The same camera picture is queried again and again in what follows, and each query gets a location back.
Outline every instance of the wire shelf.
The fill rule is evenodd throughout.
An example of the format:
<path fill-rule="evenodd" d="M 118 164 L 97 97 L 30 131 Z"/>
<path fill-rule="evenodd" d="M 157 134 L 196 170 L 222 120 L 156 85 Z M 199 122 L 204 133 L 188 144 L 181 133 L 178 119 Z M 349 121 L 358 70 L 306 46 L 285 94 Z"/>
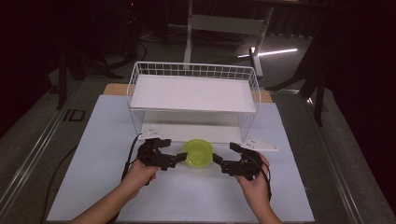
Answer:
<path fill-rule="evenodd" d="M 255 118 L 255 112 L 260 106 L 260 88 L 254 68 L 252 67 L 204 63 L 137 62 L 134 65 L 134 70 L 132 72 L 127 91 L 128 106 L 130 107 L 134 128 L 137 133 L 141 133 L 143 131 L 142 126 L 145 114 L 147 111 L 152 110 L 150 108 L 136 109 L 133 107 L 134 93 L 141 75 L 164 76 L 170 78 L 202 77 L 205 78 L 205 80 L 215 78 L 216 81 L 223 80 L 226 82 L 230 80 L 239 80 L 247 83 L 250 88 L 248 98 L 251 96 L 251 99 L 248 100 L 252 100 L 255 111 L 254 113 L 236 113 L 242 141 L 246 138 L 250 125 Z"/>

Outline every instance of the wrist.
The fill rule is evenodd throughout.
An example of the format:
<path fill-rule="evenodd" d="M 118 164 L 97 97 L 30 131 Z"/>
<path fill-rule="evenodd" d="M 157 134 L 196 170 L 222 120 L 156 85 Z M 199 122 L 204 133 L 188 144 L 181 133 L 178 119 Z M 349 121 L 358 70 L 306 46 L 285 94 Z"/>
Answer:
<path fill-rule="evenodd" d="M 274 213 L 269 203 L 255 203 L 250 208 L 260 223 L 265 223 L 265 218 Z"/>
<path fill-rule="evenodd" d="M 254 215 L 259 220 L 261 224 L 273 224 L 273 223 L 281 223 L 271 205 L 261 207 L 254 211 Z"/>
<path fill-rule="evenodd" d="M 121 197 L 127 199 L 127 201 L 132 200 L 132 198 L 134 198 L 139 191 L 139 189 L 133 188 L 131 185 L 125 182 L 121 182 L 114 190 Z"/>

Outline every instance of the black cable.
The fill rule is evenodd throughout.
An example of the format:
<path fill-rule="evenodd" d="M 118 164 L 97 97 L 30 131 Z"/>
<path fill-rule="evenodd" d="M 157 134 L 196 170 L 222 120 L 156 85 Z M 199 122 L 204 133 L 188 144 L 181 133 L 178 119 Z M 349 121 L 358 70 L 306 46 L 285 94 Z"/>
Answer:
<path fill-rule="evenodd" d="M 49 198 L 50 198 L 50 189 L 52 188 L 52 184 L 53 184 L 53 180 L 55 179 L 56 174 L 58 173 L 59 168 L 61 168 L 62 164 L 64 163 L 64 161 L 74 152 L 76 151 L 78 146 L 73 147 L 65 156 L 64 158 L 61 160 L 61 162 L 59 162 L 58 166 L 55 168 L 55 171 L 52 174 L 52 177 L 49 181 L 49 186 L 47 188 L 47 195 L 46 195 L 46 199 L 45 199 L 45 203 L 44 203 L 44 208 L 43 208 L 43 213 L 41 215 L 41 220 L 40 223 L 44 224 L 44 219 L 46 217 L 47 214 L 47 206 L 48 206 L 48 202 L 49 202 Z"/>
<path fill-rule="evenodd" d="M 125 53 L 124 59 L 116 62 L 116 63 L 110 63 L 110 64 L 102 64 L 103 67 L 108 68 L 108 69 L 114 69 L 114 68 L 119 68 L 121 66 L 127 65 L 129 63 L 133 62 L 134 55 L 131 53 Z"/>
<path fill-rule="evenodd" d="M 134 163 L 135 161 L 139 160 L 140 158 L 142 158 L 141 156 L 134 158 L 133 161 L 129 162 L 130 165 L 132 165 L 132 163 Z"/>
<path fill-rule="evenodd" d="M 128 160 L 125 162 L 124 170 L 122 171 L 121 181 L 122 181 L 123 178 L 126 176 L 126 174 L 128 174 L 129 166 L 130 166 L 134 161 L 137 160 L 137 158 L 136 158 L 133 162 L 131 162 L 132 153 L 134 152 L 134 145 L 136 144 L 137 139 L 139 138 L 140 134 L 138 134 L 138 135 L 134 138 L 134 141 L 132 142 L 131 149 L 129 150 Z"/>
<path fill-rule="evenodd" d="M 147 53 L 148 53 L 148 49 L 146 48 L 146 46 L 144 46 L 144 45 L 143 45 L 142 43 L 140 43 L 140 42 L 137 42 L 137 44 L 140 45 L 140 46 L 143 48 L 144 54 L 143 54 L 143 56 L 142 56 L 141 58 L 139 58 L 139 56 L 138 56 L 137 53 L 136 53 L 136 59 L 137 59 L 138 61 L 144 61 L 145 58 L 146 58 L 146 55 L 147 55 Z"/>

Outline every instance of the dark background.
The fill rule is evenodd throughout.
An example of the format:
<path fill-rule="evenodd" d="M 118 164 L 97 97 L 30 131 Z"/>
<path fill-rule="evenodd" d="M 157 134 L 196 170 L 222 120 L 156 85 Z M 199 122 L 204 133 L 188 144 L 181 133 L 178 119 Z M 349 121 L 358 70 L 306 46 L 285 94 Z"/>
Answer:
<path fill-rule="evenodd" d="M 163 2 L 146 1 L 139 12 L 141 21 L 160 35 L 166 34 L 164 24 L 183 23 L 187 17 L 187 1 L 169 1 L 168 14 Z M 97 61 L 104 61 L 104 51 L 120 51 L 117 44 L 125 22 L 122 6 L 122 1 L 0 1 L 0 136 L 50 89 L 47 74 L 57 67 L 59 35 L 67 36 L 76 49 Z M 385 0 L 344 1 L 319 28 L 300 68 L 303 72 L 316 63 L 329 68 L 326 87 L 332 90 L 393 212 L 394 9 Z"/>

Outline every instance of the floor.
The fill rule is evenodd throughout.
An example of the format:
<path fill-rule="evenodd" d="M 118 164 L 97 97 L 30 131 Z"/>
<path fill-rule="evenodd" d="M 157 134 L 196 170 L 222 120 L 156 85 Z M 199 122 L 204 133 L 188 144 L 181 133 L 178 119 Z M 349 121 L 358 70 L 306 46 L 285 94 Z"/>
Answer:
<path fill-rule="evenodd" d="M 212 35 L 206 33 L 194 33 L 191 57 L 193 63 L 251 66 L 248 57 L 237 56 L 247 54 L 248 49 L 254 46 L 254 36 L 217 35 L 221 35 L 221 41 L 211 40 Z M 291 78 L 310 41 L 309 38 L 285 38 L 276 35 L 265 38 L 261 52 L 280 49 L 297 51 L 262 56 L 264 77 L 260 79 L 260 86 L 270 87 Z M 140 43 L 138 52 L 140 57 L 145 55 L 145 61 L 181 63 L 185 48 L 185 29 L 171 27 L 167 43 L 147 31 L 142 34 Z M 111 56 L 107 58 L 110 61 L 118 59 Z M 0 139 L 0 192 L 3 194 L 0 201 L 1 223 L 38 223 L 46 214 L 44 208 L 47 208 L 48 212 L 72 156 L 67 157 L 60 166 L 46 199 L 47 187 L 55 167 L 78 144 L 97 96 L 103 92 L 106 84 L 126 83 L 132 66 L 114 70 L 116 74 L 123 76 L 123 79 L 110 79 L 95 74 L 91 69 L 87 71 L 89 74 L 84 82 L 76 82 L 69 78 L 69 100 L 64 106 L 65 110 L 56 110 L 57 95 L 48 93 Z M 49 74 L 54 83 L 57 82 L 57 72 Z M 285 94 L 299 90 L 303 83 L 301 81 L 288 86 Z M 290 135 L 290 145 L 293 149 L 296 148 L 294 153 L 302 179 L 307 180 L 304 183 L 307 186 L 315 223 L 396 223 L 395 216 L 375 183 L 353 134 L 332 98 L 332 93 L 325 92 L 323 128 L 305 127 L 307 117 L 300 111 L 307 113 L 308 108 L 310 112 L 309 105 L 305 106 L 307 104 L 299 100 L 298 95 L 291 98 L 292 100 L 282 99 L 284 97 L 282 94 L 275 95 L 274 100 L 282 102 L 278 107 L 285 108 L 282 110 L 285 114 L 281 116 L 287 132 L 293 132 Z M 81 121 L 75 121 L 70 119 L 67 110 L 75 111 L 76 114 L 85 111 L 86 114 Z M 304 150 L 310 150 L 309 157 L 302 156 Z M 32 158 L 33 156 L 29 155 L 33 154 L 39 160 L 26 159 Z M 21 183 L 15 185 L 13 179 L 20 179 Z"/>

